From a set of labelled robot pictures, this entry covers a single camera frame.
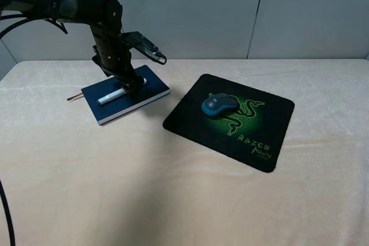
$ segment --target green snake logo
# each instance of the green snake logo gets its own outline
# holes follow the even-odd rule
[[[241,118],[244,116],[246,118],[254,118],[256,117],[256,111],[255,107],[259,105],[264,105],[265,103],[255,100],[246,100],[245,102],[241,102],[236,96],[234,96],[238,103],[239,108],[236,111],[230,111],[225,112],[221,115],[219,115],[220,118],[223,118],[225,120],[229,121],[229,131],[228,134],[231,136],[235,132],[237,132],[237,129],[242,127],[242,121]]]

